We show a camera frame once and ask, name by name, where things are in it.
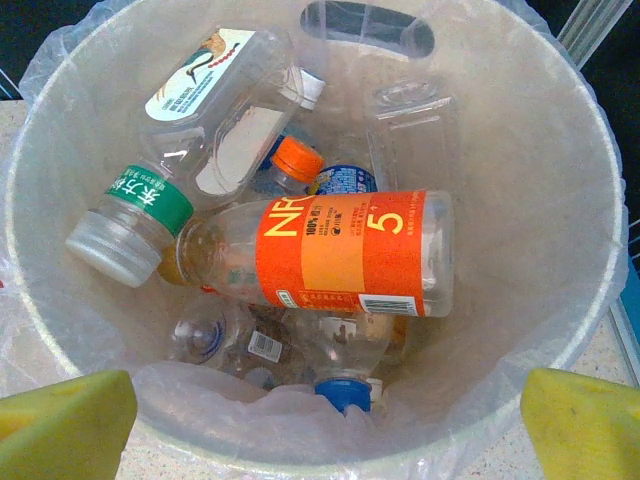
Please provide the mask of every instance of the white label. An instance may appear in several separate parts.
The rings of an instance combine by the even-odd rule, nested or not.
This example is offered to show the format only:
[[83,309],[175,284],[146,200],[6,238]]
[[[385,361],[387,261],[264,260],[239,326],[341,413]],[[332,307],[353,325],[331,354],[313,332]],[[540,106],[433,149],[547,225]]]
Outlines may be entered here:
[[161,122],[193,115],[254,33],[226,28],[214,33],[149,99],[147,115]]
[[249,342],[249,352],[273,363],[278,363],[282,353],[282,344],[254,330]]
[[416,299],[398,295],[358,295],[360,305],[367,313],[418,316]]
[[324,317],[321,328],[327,337],[343,345],[356,335],[355,322],[345,318]]
[[250,107],[224,136],[218,150],[196,176],[198,188],[209,195],[235,192],[264,153],[282,112]]
[[287,290],[278,290],[276,291],[278,298],[282,303],[284,303],[288,308],[300,308],[296,305],[296,302],[293,301],[293,297]]

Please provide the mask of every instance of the blue bottle cap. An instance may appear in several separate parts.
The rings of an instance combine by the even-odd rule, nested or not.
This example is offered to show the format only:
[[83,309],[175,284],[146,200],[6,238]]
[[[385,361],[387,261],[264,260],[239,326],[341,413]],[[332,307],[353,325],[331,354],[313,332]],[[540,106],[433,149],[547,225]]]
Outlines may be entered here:
[[316,394],[324,396],[340,413],[349,405],[360,407],[363,412],[371,410],[371,386],[352,378],[332,378],[316,385]]

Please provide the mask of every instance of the plastic garbage bag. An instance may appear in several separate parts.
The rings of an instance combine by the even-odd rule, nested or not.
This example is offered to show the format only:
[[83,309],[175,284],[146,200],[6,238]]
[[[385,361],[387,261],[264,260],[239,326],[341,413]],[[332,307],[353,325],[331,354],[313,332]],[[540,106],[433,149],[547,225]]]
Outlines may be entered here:
[[[111,0],[41,47],[20,83],[29,118],[0,165],[0,394],[126,368],[140,400],[131,444],[218,477],[451,478],[509,426],[529,369],[581,353],[624,285],[624,186],[608,123],[542,19],[516,0],[311,5]],[[304,387],[266,395],[163,362],[185,291],[157,277],[129,289],[64,248],[139,150],[133,108],[227,25],[281,26],[323,70],[305,125],[319,150],[338,134],[367,149],[371,87],[433,73],[457,101],[454,309],[413,322],[384,414],[343,417]],[[428,172],[425,152],[404,173]]]

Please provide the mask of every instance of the bottle with bird logo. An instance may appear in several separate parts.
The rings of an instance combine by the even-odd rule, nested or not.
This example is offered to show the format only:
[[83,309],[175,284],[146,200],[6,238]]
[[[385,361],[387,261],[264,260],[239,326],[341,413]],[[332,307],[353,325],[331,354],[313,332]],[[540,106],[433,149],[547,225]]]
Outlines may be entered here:
[[68,248],[140,286],[195,211],[242,193],[302,92],[284,31],[216,29],[140,105],[140,153],[82,217]]

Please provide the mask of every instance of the yellow object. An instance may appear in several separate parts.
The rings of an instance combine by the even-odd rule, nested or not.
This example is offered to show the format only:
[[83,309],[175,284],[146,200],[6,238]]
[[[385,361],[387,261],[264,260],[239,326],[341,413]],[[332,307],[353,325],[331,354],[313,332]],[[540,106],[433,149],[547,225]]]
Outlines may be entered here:
[[640,479],[640,390],[540,368],[520,410],[547,480]]
[[136,411],[115,370],[0,399],[0,478],[113,479]]

